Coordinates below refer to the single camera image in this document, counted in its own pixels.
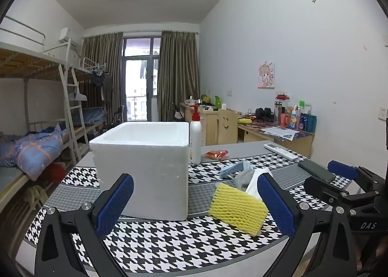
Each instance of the brown striped curtain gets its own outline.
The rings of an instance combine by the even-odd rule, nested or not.
[[[107,122],[113,120],[113,115],[122,105],[121,98],[121,51],[123,33],[104,34],[87,37],[82,45],[82,58],[89,58],[101,65],[105,64],[106,72],[112,75],[113,96],[111,102],[106,104],[108,112]],[[92,80],[84,81],[80,86],[82,94],[88,97],[83,107],[103,106],[100,87],[93,84]]]
[[[159,120],[167,121],[172,103],[179,106],[190,95],[199,98],[195,33],[164,31],[158,68]]]

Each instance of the white remote control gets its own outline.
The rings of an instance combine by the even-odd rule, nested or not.
[[[297,155],[294,155],[291,152],[288,152],[287,150],[279,148],[271,143],[266,143],[264,147],[272,152],[275,152],[276,154],[279,154],[281,157],[284,157],[290,161],[295,161],[298,158]]]

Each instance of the balcony door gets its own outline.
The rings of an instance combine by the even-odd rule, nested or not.
[[[152,98],[158,94],[160,37],[126,38],[123,79],[127,121],[151,121]]]

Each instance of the silver bolt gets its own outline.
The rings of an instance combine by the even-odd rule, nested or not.
[[[343,208],[340,207],[340,206],[337,206],[337,207],[336,207],[336,211],[337,211],[338,213],[344,213],[344,212],[345,212],[345,210],[343,210]]]
[[[300,209],[307,210],[310,208],[310,205],[308,203],[300,203],[299,204]]]
[[[92,208],[92,204],[91,203],[84,203],[82,205],[82,209],[83,210],[89,210],[90,208]]]
[[[53,214],[55,212],[55,208],[54,207],[50,207],[47,209],[47,213],[48,214]]]

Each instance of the styrofoam box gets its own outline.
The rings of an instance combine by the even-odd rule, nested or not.
[[[123,215],[184,220],[189,199],[189,124],[127,122],[90,141],[102,190],[122,173],[135,189]]]

